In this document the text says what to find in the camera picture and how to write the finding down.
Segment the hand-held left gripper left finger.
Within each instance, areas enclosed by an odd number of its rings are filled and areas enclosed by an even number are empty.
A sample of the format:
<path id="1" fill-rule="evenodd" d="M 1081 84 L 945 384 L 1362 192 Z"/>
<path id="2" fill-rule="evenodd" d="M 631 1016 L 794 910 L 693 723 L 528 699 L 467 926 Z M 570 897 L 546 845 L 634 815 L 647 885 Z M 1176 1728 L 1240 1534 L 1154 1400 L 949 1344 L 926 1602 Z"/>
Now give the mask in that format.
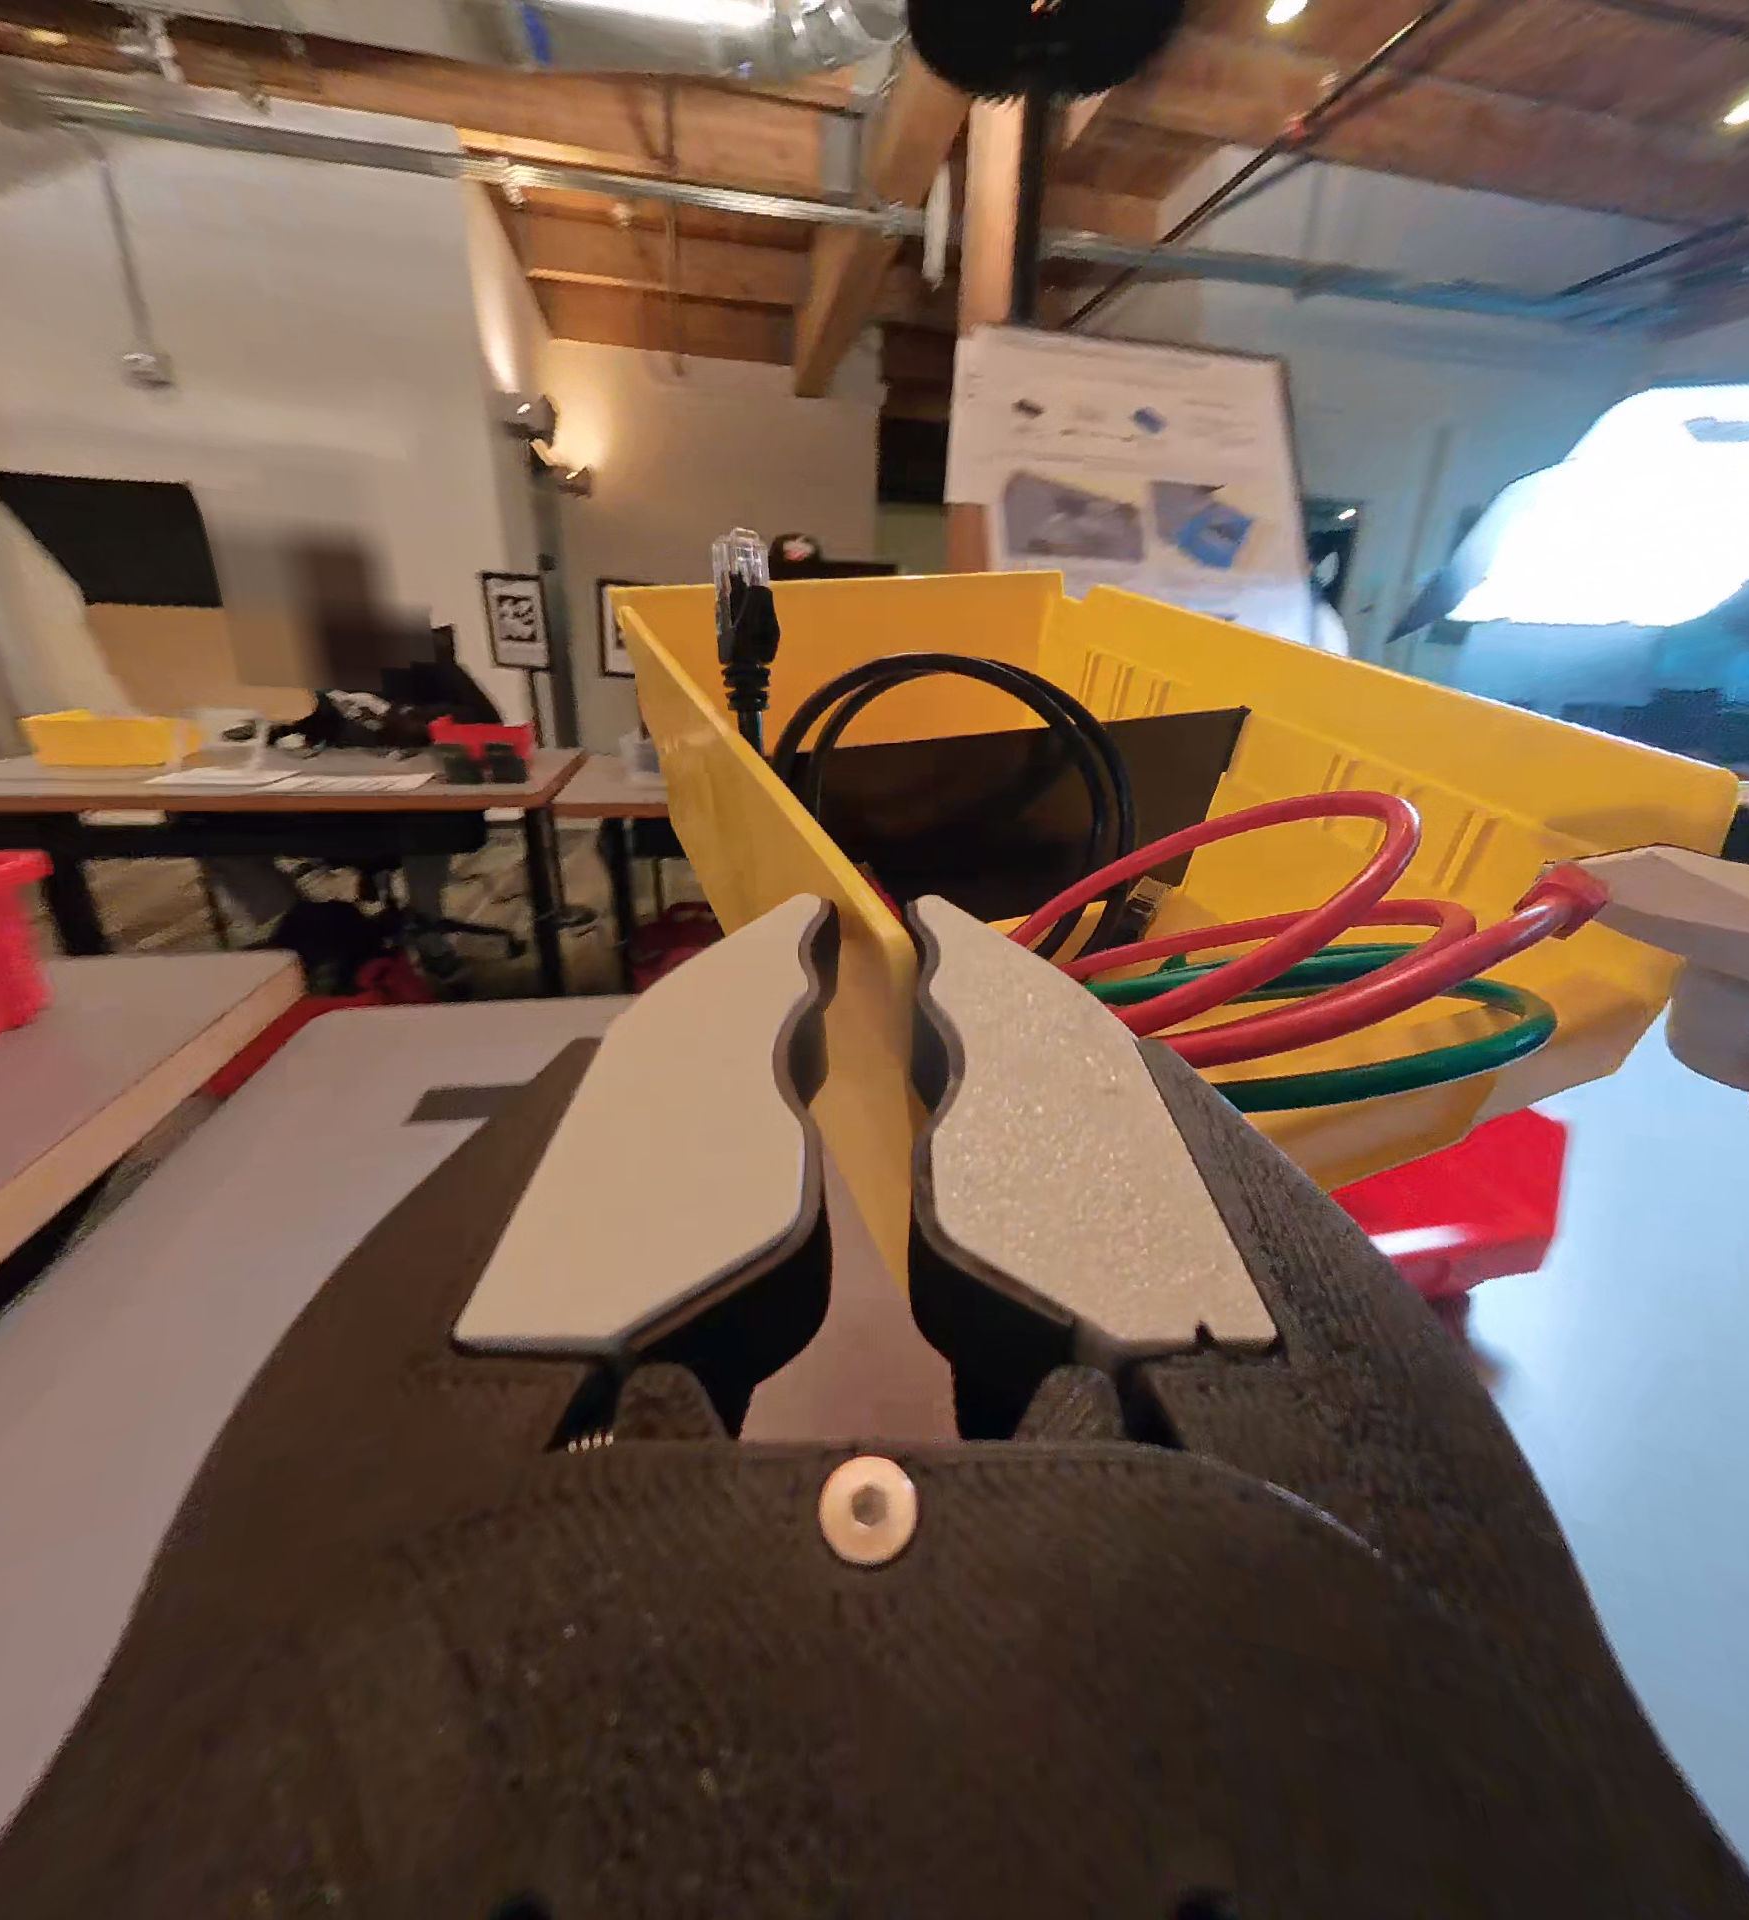
<path id="1" fill-rule="evenodd" d="M 472 1353 L 614 1379 L 687 1367 L 747 1404 L 833 1291 L 815 1100 L 838 909 L 796 894 L 653 983 L 601 1038 L 453 1326 Z"/>

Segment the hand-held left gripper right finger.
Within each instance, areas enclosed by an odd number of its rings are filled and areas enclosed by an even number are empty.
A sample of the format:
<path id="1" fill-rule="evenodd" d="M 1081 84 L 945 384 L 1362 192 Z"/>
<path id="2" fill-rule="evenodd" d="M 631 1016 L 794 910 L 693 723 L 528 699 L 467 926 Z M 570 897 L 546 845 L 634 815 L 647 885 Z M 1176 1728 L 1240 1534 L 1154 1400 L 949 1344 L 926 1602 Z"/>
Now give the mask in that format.
<path id="1" fill-rule="evenodd" d="M 911 1307 L 958 1367 L 1122 1371 L 1277 1329 L 1142 1044 L 943 897 L 919 945 Z"/>

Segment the red plastic bin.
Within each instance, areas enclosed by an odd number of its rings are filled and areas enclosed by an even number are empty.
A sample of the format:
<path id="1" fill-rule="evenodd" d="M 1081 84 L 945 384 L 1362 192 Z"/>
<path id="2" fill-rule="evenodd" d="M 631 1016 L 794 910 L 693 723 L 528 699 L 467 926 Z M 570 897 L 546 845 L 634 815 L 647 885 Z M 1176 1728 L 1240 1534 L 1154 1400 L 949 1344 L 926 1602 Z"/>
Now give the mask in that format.
<path id="1" fill-rule="evenodd" d="M 1464 1305 L 1479 1284 L 1547 1260 L 1569 1139 L 1558 1117 L 1523 1110 L 1335 1198 L 1424 1302 Z"/>

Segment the yellow plastic bin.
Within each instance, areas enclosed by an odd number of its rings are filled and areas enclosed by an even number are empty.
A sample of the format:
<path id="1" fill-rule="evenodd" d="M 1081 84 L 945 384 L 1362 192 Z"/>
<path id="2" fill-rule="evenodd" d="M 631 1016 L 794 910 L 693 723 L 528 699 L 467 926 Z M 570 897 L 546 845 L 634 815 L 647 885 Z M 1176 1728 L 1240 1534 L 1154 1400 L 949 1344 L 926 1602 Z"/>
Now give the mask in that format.
<path id="1" fill-rule="evenodd" d="M 1002 659 L 1102 719 L 1245 709 L 1216 795 L 1185 776 L 1171 826 L 1210 809 L 1389 791 L 1414 803 L 1409 897 L 1510 912 L 1551 863 L 1646 843 L 1719 851 L 1739 806 L 1723 767 L 1332 657 L 1122 588 L 1073 597 L 1044 572 L 794 582 L 773 588 L 781 644 L 765 730 L 862 660 L 947 651 Z M 623 637 L 658 743 L 673 829 L 722 926 L 801 892 L 838 905 L 831 1078 L 816 1120 L 892 1283 L 905 1283 L 912 1131 L 915 946 L 855 862 L 740 743 L 717 670 L 710 585 L 626 588 Z M 1665 1007 L 1672 957 L 1591 924 L 1492 973 L 1544 997 L 1559 1028 L 1534 1057 L 1464 1084 L 1357 1106 L 1253 1116 L 1320 1186 L 1448 1147 L 1482 1122 L 1614 1073 Z"/>

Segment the black bin divider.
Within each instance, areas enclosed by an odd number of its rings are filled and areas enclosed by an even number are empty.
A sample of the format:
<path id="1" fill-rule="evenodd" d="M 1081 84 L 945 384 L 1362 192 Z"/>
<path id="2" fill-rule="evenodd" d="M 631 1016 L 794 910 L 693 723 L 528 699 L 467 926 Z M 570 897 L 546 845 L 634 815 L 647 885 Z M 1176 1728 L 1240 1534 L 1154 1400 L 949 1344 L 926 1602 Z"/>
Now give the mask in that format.
<path id="1" fill-rule="evenodd" d="M 1245 706 L 1216 706 L 1109 719 L 1126 769 L 1126 820 L 1102 763 L 1083 769 L 1044 723 L 834 746 L 816 776 L 802 753 L 794 787 L 888 900 L 940 894 L 1000 923 L 1203 822 L 1245 716 Z"/>

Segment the wooden desk with black legs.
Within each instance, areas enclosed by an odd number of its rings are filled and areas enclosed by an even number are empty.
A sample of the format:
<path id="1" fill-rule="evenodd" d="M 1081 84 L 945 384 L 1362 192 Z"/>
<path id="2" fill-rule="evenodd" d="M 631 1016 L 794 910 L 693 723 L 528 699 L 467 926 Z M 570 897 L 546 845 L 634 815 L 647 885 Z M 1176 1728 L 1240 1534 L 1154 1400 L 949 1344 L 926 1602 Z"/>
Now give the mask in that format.
<path id="1" fill-rule="evenodd" d="M 34 758 L 0 760 L 0 847 L 34 847 L 48 860 L 48 921 L 66 957 L 110 948 L 89 884 L 98 860 L 179 860 L 197 851 L 195 822 L 241 826 L 210 839 L 220 854 L 380 856 L 394 865 L 428 836 L 424 822 L 493 811 L 522 820 L 526 891 L 542 994 L 566 988 L 559 916 L 566 905 L 552 803 L 579 773 L 577 748 L 535 748 L 513 728 L 478 728 L 469 743 L 422 756 L 270 748 L 259 772 L 190 766 L 52 769 Z"/>

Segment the grey side table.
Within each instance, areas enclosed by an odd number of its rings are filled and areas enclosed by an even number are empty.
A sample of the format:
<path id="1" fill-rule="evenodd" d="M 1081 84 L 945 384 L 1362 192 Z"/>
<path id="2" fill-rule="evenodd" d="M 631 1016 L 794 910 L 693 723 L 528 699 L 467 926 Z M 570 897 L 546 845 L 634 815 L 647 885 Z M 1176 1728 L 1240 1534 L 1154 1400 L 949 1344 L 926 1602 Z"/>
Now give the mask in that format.
<path id="1" fill-rule="evenodd" d="M 287 952 L 58 958 L 0 1035 L 0 1263 L 303 994 Z"/>

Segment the small yellow bin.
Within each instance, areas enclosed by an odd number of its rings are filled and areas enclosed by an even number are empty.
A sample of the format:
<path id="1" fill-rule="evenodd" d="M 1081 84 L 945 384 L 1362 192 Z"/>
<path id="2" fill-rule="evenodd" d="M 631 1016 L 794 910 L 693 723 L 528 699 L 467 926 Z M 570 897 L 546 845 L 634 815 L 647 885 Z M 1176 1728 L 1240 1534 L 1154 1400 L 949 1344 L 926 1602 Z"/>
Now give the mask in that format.
<path id="1" fill-rule="evenodd" d="M 30 712 L 22 733 L 33 760 L 58 772 L 173 772 L 203 743 L 187 716 L 84 706 Z"/>

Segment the cardboard box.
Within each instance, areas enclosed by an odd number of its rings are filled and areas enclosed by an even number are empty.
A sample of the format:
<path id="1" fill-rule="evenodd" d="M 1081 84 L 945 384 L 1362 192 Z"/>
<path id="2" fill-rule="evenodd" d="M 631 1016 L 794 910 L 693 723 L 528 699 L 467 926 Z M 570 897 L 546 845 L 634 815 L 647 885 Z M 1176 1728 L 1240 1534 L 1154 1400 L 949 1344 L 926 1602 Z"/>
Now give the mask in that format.
<path id="1" fill-rule="evenodd" d="M 227 613 L 200 606 L 91 602 L 87 628 L 133 706 L 155 714 L 194 714 L 207 706 L 261 710 L 272 723 L 311 712 L 304 686 L 248 685 Z"/>

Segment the hanging printed poster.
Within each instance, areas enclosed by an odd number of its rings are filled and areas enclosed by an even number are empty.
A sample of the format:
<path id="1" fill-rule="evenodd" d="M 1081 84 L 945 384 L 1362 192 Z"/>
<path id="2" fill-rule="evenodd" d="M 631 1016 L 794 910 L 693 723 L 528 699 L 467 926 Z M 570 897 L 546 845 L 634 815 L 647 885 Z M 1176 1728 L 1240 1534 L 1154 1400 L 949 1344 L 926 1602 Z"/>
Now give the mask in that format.
<path id="1" fill-rule="evenodd" d="M 943 493 L 960 567 L 1318 637 L 1277 356 L 982 326 L 956 351 Z"/>

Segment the black panel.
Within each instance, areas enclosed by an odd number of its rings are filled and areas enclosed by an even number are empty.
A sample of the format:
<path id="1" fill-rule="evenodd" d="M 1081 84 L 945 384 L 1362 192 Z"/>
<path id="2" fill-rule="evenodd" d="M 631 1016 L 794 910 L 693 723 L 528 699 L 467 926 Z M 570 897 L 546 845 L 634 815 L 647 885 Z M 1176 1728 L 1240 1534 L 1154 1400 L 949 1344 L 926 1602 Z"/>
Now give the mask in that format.
<path id="1" fill-rule="evenodd" d="M 0 505 L 71 575 L 87 603 L 222 607 L 187 484 L 0 469 Z"/>

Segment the black round ceiling fixture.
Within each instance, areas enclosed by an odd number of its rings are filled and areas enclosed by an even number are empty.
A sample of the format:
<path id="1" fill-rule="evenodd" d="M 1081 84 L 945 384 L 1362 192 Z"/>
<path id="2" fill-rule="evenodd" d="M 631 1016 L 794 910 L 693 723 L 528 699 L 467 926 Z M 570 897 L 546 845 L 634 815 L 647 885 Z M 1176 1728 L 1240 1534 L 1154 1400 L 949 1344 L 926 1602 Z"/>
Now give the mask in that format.
<path id="1" fill-rule="evenodd" d="M 1021 102 L 1008 319 L 1029 324 L 1040 290 L 1059 109 L 1125 87 L 1175 38 L 1183 1 L 908 1 L 915 50 L 984 102 Z"/>

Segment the silver ventilation duct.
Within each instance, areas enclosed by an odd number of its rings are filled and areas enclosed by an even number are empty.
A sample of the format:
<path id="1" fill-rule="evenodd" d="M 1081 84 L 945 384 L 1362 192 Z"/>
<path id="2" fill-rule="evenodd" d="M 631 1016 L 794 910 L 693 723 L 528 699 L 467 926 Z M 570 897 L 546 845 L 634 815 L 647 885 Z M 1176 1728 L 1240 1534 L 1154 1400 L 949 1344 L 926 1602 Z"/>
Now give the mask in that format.
<path id="1" fill-rule="evenodd" d="M 907 1 L 505 1 L 500 22 L 550 73 L 806 81 L 892 50 Z"/>

